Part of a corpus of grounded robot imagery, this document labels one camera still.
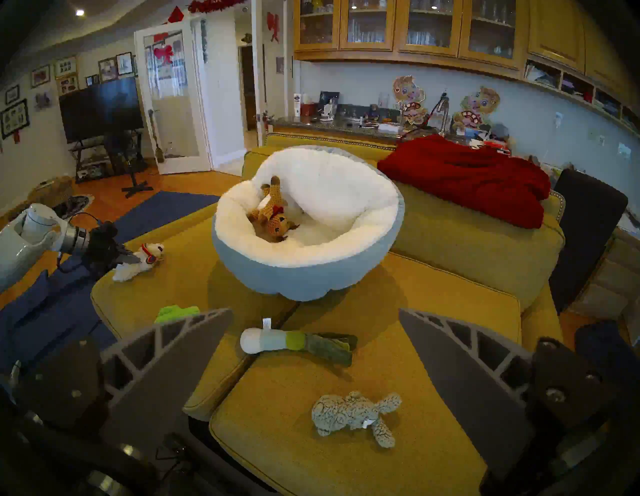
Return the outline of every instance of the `glass cabinet door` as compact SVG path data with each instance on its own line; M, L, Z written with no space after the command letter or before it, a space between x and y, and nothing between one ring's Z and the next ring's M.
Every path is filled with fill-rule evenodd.
M340 48L391 50L396 0L342 0Z
M528 23L526 0L465 0L460 56L521 68Z
M462 4L463 0L397 0L397 49L457 56Z
M340 0L294 0L293 5L294 50L338 48Z

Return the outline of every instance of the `crocheted giraffe toy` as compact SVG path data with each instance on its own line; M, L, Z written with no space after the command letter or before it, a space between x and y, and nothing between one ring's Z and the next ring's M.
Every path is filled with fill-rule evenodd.
M272 176L271 184L263 184L260 189L264 198L270 195L267 204L261 209L253 209L247 214L247 218L251 221L257 221L263 225L266 223L267 232L273 238L274 242L279 243L287 239L285 233L289 230L296 229L296 225L284 216L284 207L288 205L287 201L282 198L280 192L280 178Z

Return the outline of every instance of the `red ribbon bow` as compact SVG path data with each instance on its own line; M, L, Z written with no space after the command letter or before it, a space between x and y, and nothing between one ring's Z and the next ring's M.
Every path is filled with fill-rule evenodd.
M173 49L171 45L166 45L164 48L154 48L154 55L157 59L164 59L163 63L170 64L171 57L173 56Z

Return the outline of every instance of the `wooden cabinet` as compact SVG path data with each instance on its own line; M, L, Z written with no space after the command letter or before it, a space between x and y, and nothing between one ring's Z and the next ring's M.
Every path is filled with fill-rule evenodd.
M342 0L340 48L391 51L396 0Z
M584 28L576 0L530 0L529 52L584 73Z
M317 0L315 4L310 0L294 0L293 19L295 51L338 48L340 0Z
M396 5L394 49L458 55L463 0L397 0Z
M464 0L458 56L522 69L527 9L527 0Z
M620 60L616 49L598 27L598 24L584 14L584 57L585 74L602 85L614 96L627 101L632 88L624 63Z

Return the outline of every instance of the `white door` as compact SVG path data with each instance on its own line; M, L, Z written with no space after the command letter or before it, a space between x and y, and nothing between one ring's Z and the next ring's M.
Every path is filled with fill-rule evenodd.
M190 21L136 31L134 40L147 129L160 174L211 170L202 114L202 54L196 52Z

